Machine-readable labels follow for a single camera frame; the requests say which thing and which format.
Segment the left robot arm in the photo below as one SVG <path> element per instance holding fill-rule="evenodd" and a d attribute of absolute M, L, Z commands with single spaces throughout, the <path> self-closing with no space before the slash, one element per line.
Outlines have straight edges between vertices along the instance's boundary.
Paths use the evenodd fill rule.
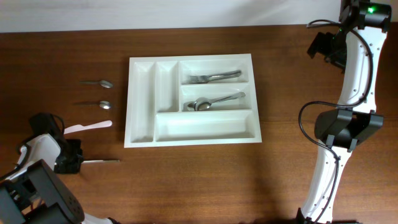
<path fill-rule="evenodd" d="M 66 134 L 107 128 L 110 120 L 65 127 L 63 119 L 51 113 L 30 118 L 33 134 L 16 150 L 15 168 L 1 176 L 1 223 L 92 223 L 118 224 L 115 219 L 97 218 L 83 211 L 77 198 L 59 179 L 60 174 L 77 174 L 84 162 L 81 141 Z"/>

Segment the pink plastic knife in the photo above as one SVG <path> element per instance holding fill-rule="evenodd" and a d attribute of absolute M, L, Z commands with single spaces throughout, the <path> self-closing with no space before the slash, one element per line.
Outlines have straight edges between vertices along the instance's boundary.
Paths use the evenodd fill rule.
<path fill-rule="evenodd" d="M 84 126 L 82 124 L 76 124 L 76 125 L 66 128 L 64 130 L 64 134 L 71 134 L 71 133 L 86 131 L 86 130 L 90 130 L 90 129 L 108 128 L 108 127 L 111 127 L 112 125 L 113 125 L 113 122 L 111 120 L 106 120 L 106 121 L 102 121 L 102 122 L 95 123 L 95 124 L 89 124 L 86 126 Z"/>

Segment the large metal spoon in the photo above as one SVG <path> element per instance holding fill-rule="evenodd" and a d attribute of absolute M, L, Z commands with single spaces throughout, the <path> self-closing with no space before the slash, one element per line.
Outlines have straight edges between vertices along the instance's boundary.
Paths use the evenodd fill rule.
<path fill-rule="evenodd" d="M 196 111 L 197 110 L 197 101 L 189 101 L 183 104 L 184 111 Z"/>
<path fill-rule="evenodd" d="M 195 103 L 194 103 L 194 110 L 195 111 L 205 111 L 208 110 L 212 104 L 214 103 L 221 103 L 224 101 L 229 101 L 229 100 L 236 100 L 238 98 L 244 98 L 246 96 L 246 94 L 244 92 L 238 92 L 229 96 L 222 96 L 219 98 L 213 98 L 213 99 L 209 99 L 209 98 L 198 98 Z"/>

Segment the metal kitchen tongs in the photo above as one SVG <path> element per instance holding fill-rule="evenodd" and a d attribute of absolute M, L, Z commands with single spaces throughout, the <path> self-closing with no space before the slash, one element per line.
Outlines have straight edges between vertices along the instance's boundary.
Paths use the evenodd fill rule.
<path fill-rule="evenodd" d="M 119 163 L 121 162 L 119 159 L 98 159 L 98 160 L 86 160 L 81 164 L 100 164 L 100 163 Z"/>

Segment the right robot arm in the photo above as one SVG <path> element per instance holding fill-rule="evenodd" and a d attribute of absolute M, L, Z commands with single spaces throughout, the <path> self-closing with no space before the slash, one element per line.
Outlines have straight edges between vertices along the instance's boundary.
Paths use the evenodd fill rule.
<path fill-rule="evenodd" d="M 336 33 L 319 32 L 307 50 L 344 73 L 337 103 L 318 101 L 331 109 L 315 121 L 317 162 L 308 196 L 297 211 L 295 223 L 333 223 L 333 204 L 346 163 L 357 146 L 384 124 L 376 113 L 375 87 L 382 47 L 392 21 L 392 7 L 371 1 L 342 1 L 337 22 L 317 19 L 307 28 L 337 27 Z"/>

